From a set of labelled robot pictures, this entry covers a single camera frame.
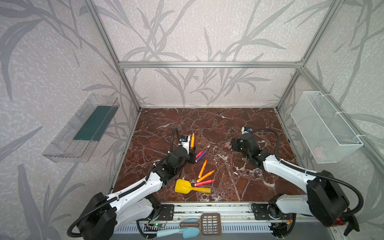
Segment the pen cap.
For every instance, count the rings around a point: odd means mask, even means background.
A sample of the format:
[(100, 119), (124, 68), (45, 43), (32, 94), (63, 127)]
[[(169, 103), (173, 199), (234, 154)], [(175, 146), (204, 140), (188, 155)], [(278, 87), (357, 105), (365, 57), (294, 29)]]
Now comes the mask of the pen cap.
[(231, 150), (232, 149), (232, 144), (230, 142), (227, 142), (227, 143), (225, 143), (224, 147), (229, 149), (229, 150)]

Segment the orange marker pen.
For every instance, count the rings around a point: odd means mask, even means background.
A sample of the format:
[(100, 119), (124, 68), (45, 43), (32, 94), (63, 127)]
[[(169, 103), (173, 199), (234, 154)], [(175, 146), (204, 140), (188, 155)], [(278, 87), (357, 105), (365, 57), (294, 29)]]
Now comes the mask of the orange marker pen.
[(191, 144), (190, 144), (191, 149), (193, 149), (194, 147), (195, 147), (195, 133), (192, 134)]
[(203, 176), (205, 167), (206, 167), (206, 165), (207, 165), (207, 161), (208, 161), (208, 160), (205, 160), (205, 162), (203, 163), (203, 166), (202, 166), (202, 168), (201, 168), (201, 170), (200, 170), (200, 173), (199, 173), (199, 175), (198, 175), (198, 178), (201, 178), (201, 177)]
[(208, 178), (209, 176), (211, 176), (213, 173), (215, 172), (215, 170), (213, 171), (210, 171), (209, 173), (205, 174), (204, 176), (202, 176), (201, 178), (199, 178), (197, 180), (198, 183), (202, 182), (203, 180), (205, 180), (206, 178)]

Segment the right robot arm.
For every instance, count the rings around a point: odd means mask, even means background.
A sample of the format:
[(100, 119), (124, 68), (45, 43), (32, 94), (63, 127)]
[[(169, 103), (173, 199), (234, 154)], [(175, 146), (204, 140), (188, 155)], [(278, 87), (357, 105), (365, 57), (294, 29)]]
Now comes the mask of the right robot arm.
[(336, 179), (330, 172), (310, 171), (294, 165), (279, 156), (280, 135), (272, 153), (261, 150), (254, 132), (242, 131), (239, 138), (225, 144), (234, 152), (241, 153), (255, 167), (277, 175), (305, 192), (304, 195), (282, 194), (271, 202), (276, 211), (300, 214), (316, 218), (326, 227), (338, 220), (348, 222), (353, 229), (359, 224), (355, 214), (364, 206), (361, 192), (353, 185)]

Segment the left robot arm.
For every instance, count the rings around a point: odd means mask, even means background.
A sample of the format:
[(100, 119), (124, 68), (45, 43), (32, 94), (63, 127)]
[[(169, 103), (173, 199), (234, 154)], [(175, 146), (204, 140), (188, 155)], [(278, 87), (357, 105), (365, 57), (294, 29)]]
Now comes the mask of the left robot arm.
[(195, 149), (179, 146), (156, 165), (146, 177), (123, 190), (94, 195), (79, 218), (68, 228), (70, 238), (109, 240), (119, 228), (148, 218), (160, 203), (151, 195), (174, 182), (187, 163), (195, 163)]

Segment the red marker pen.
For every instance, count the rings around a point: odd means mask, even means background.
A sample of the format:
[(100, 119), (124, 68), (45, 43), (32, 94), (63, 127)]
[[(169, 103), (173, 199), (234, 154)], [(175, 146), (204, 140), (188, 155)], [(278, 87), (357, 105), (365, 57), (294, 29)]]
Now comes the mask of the red marker pen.
[(208, 184), (213, 183), (214, 181), (215, 180), (207, 180), (207, 181), (202, 181), (202, 182), (199, 182), (199, 183), (195, 183), (195, 187), (200, 187), (200, 186), (208, 185)]

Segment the pink marker pen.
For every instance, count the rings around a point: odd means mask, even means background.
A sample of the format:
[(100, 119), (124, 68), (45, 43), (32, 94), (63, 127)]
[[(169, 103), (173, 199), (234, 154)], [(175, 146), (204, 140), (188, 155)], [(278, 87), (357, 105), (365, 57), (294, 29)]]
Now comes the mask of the pink marker pen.
[(197, 154), (196, 156), (196, 161), (199, 161), (202, 157), (202, 154), (204, 153), (205, 151), (201, 151), (199, 154)]

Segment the yellow toy shovel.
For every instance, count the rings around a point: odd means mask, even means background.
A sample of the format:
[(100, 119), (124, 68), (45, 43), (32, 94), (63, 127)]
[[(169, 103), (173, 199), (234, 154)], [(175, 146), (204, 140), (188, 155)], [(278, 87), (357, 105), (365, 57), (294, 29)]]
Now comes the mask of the yellow toy shovel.
[(210, 188), (192, 187), (191, 183), (186, 180), (178, 179), (176, 181), (176, 185), (175, 185), (176, 193), (188, 194), (191, 191), (208, 193), (208, 194), (212, 192)]

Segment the small circuit board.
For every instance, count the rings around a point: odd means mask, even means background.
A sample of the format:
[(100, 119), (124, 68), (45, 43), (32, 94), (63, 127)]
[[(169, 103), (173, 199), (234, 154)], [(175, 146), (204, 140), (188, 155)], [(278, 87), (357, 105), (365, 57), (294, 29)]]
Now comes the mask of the small circuit board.
[(160, 230), (165, 230), (167, 226), (167, 222), (155, 222), (155, 223), (147, 223), (145, 224), (145, 229), (147, 232), (157, 232)]

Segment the light blue spatula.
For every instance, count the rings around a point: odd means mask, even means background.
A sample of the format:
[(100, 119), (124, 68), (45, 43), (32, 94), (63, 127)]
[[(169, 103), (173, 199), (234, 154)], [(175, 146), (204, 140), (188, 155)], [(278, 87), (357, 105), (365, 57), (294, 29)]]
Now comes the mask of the light blue spatula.
[(175, 234), (182, 234), (184, 239), (191, 239), (200, 234), (200, 222), (197, 219), (188, 219), (180, 222), (179, 228), (157, 231), (157, 238)]

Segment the red spray bottle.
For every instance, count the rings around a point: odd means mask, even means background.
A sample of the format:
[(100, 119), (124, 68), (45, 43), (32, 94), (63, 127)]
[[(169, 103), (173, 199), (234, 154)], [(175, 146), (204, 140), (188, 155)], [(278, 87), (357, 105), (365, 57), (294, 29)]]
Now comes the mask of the red spray bottle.
[(346, 227), (343, 233), (344, 236), (348, 236), (348, 234), (352, 231), (360, 232), (359, 223), (357, 221), (357, 218), (354, 215), (350, 215), (345, 218), (336, 219), (335, 222), (333, 223), (333, 227), (336, 227), (336, 226)]

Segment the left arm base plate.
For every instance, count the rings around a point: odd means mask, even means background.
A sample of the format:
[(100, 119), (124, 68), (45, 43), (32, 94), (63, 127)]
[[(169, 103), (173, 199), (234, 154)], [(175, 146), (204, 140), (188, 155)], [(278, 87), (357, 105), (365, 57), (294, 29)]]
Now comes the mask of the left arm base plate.
[(152, 221), (171, 221), (174, 218), (174, 213), (175, 205), (161, 204), (153, 209), (148, 219)]

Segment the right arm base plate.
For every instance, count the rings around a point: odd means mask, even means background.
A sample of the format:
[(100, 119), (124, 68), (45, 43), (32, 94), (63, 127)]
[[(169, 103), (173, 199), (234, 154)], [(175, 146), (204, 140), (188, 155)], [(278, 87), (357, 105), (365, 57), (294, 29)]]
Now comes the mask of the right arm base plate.
[(281, 212), (275, 204), (268, 203), (252, 203), (251, 210), (255, 216), (255, 220), (269, 220), (269, 221), (288, 221), (291, 219), (290, 214)]

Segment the aluminium front rail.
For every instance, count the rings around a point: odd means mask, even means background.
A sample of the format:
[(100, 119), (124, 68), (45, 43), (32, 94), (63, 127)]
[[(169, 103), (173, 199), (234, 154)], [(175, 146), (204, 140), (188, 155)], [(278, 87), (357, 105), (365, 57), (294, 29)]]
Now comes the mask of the aluminium front rail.
[(284, 214), (274, 220), (266, 213), (252, 211), (250, 202), (174, 202), (164, 203), (174, 206), (172, 212), (162, 215), (166, 229), (176, 229), (187, 219), (199, 220), (203, 214), (218, 213), (221, 216), (222, 233), (268, 233), (272, 223), (288, 222), (291, 217)]

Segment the clear plastic wall tray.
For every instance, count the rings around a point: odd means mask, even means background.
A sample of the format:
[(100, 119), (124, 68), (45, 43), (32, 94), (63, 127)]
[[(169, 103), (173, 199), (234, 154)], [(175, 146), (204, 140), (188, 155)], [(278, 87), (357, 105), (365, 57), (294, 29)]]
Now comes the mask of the clear plastic wall tray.
[(55, 163), (87, 163), (119, 107), (117, 97), (90, 94), (43, 156)]

